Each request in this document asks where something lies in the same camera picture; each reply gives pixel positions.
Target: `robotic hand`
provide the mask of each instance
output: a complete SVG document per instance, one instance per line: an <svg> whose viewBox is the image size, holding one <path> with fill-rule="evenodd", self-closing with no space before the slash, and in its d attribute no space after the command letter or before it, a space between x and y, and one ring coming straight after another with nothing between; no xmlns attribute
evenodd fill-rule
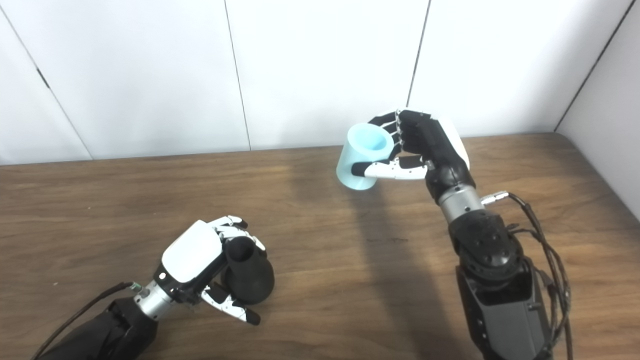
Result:
<svg viewBox="0 0 640 360"><path fill-rule="evenodd" d="M204 301L240 321L258 325L260 316L245 305L265 300L275 280L264 245L246 228L246 222L230 215L209 223L196 221L164 251L146 287L123 283L112 288L131 285L138 291L136 296L114 300L104 312L40 355L71 321L115 292L105 291L58 329L32 359L135 359L153 342L157 322L175 304ZM222 271L225 286L211 284Z"/></svg>
<svg viewBox="0 0 640 360"><path fill-rule="evenodd" d="M389 159L354 163L351 175L425 179L449 223L453 248L460 257L456 277L469 332L484 358L550 360L552 348L564 329L571 359L568 279L531 207L508 192L478 196L467 152L450 122L402 109L375 117L369 123L392 136L394 149ZM401 151L414 155L397 158ZM516 224L505 226L500 215L485 208L507 197L521 205L534 230L516 229ZM542 244L553 279L524 256L515 237L522 232L530 233ZM536 274L551 298L551 324ZM558 304L562 312L559 322Z"/></svg>

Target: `humanoid robot hand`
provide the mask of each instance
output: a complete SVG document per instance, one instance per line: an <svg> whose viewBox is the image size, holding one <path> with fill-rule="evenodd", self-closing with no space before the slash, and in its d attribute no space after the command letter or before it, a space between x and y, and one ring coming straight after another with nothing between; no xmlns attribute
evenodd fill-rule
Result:
<svg viewBox="0 0 640 360"><path fill-rule="evenodd" d="M274 286L273 267L262 242L241 218L228 215L196 221L163 253L154 280L135 301L157 320L175 303L207 304L258 325L260 316L245 305L265 300ZM213 279L222 273L222 285Z"/></svg>
<svg viewBox="0 0 640 360"><path fill-rule="evenodd" d="M469 158L460 135L446 119L435 119L427 113L398 109L396 112L374 117L369 123L386 130L393 138L394 148L387 160L353 164L353 175L424 179L427 171L437 166L442 147L451 147L469 168ZM403 151L414 155L398 157Z"/></svg>

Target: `wooden table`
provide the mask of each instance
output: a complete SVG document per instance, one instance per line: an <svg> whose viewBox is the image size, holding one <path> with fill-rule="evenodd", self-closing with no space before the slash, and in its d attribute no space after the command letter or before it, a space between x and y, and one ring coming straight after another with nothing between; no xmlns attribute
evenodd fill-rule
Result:
<svg viewBox="0 0 640 360"><path fill-rule="evenodd" d="M507 189L528 200L562 255L575 358L637 359L637 220L559 135L465 145L479 192ZM424 183L348 190L335 177L339 153L0 167L0 359L29 358L109 286L147 283L163 250L195 220L227 214L248 221L275 268L275 291L253 307L262 325L205 305L177 307L143 359L480 359L454 278L458 258ZM525 223L511 202L494 209ZM520 239L546 264L534 240ZM562 345L556 354L564 358Z"/></svg>

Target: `wire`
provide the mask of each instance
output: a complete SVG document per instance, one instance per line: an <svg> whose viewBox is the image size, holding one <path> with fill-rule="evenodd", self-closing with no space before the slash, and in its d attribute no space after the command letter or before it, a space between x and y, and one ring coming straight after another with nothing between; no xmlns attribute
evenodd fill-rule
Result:
<svg viewBox="0 0 640 360"><path fill-rule="evenodd" d="M38 351L36 351L36 353L33 355L33 357L31 357L31 360L38 359L42 355L44 350L46 350L47 347L49 347L49 345L51 345L51 343L56 339L56 337L58 337L58 335L60 335L61 332L63 332L72 322L74 322L77 318L79 318L82 314L84 314L87 310L89 310L92 306L94 306L98 301L106 298L109 295L117 293L120 290L124 290L124 289L126 289L128 287L131 287L131 286L134 286L134 285L135 285L135 282L121 282L120 284L117 284L116 286L112 286L112 287L108 288L107 290L104 290L95 299L89 301L89 303L87 303L87 305L83 306L82 309L80 309L77 313L75 313L73 316L71 316L69 318L69 320L67 320L60 327L58 327L53 332L53 334L51 334L51 336L49 336L49 338L40 346L40 348L38 348Z"/></svg>
<svg viewBox="0 0 640 360"><path fill-rule="evenodd" d="M572 332L569 322L569 311L571 310L571 288L569 286L569 278L566 274L566 270L564 269L562 259L560 258L560 255L556 252L556 250L551 247L551 245L549 245L549 242L547 241L547 238L542 231L542 226L540 226L540 221L536 217L536 214L531 208L531 205L529 205L519 196L513 193L509 193L509 198L520 205L522 211L525 213L525 215L527 215L527 218L534 228L533 230L515 229L511 231L511 234L529 233L542 245L545 256L547 257L547 262L549 263L549 268L551 269L551 276L553 279L554 288L553 291L549 291L549 296L551 298L552 335L545 346L542 348L540 353L536 356L536 359L546 358L543 357L545 356L545 352L550 355L553 347L560 340L560 336L564 331L567 359L573 360ZM558 305L561 311L561 318L559 322L557 322Z"/></svg>

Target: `robot finger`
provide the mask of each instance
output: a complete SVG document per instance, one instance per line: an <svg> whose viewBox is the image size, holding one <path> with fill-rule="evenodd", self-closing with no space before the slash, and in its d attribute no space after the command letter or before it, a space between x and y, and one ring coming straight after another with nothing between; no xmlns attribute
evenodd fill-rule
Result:
<svg viewBox="0 0 640 360"><path fill-rule="evenodd" d="M370 124L380 126L388 133L394 135L397 133L396 126L396 113L388 113L380 116L376 116L369 121Z"/></svg>
<svg viewBox="0 0 640 360"><path fill-rule="evenodd" d="M240 229L235 226L218 226L216 227L216 231L222 240L231 240L232 238L237 238L238 236L248 236L251 237L248 231Z"/></svg>
<svg viewBox="0 0 640 360"><path fill-rule="evenodd" d="M231 296L227 290L216 283L214 283L213 286L207 286L202 290L200 297L207 304L215 307L223 313L237 318L240 321L244 321L252 325L260 324L260 316L256 312L247 309L240 302L234 300L233 296Z"/></svg>
<svg viewBox="0 0 640 360"><path fill-rule="evenodd" d="M238 229L237 227L234 227L234 226L218 226L216 229L218 230L220 238L223 241L230 241L230 240L233 240L234 238L245 236L253 240L253 242L255 243L255 246L257 246L258 249L262 251L267 251L267 249L264 247L264 244L262 244L262 242L258 240L258 238L251 235L248 231Z"/></svg>
<svg viewBox="0 0 640 360"><path fill-rule="evenodd" d="M247 224L242 218L239 217L235 217L233 215L227 215L225 217L221 217L221 218L217 218L216 220L213 220L212 222L208 223L209 225L213 226L213 227L219 227L219 226L238 226L241 227L243 229L246 229L247 227L249 227L249 224Z"/></svg>

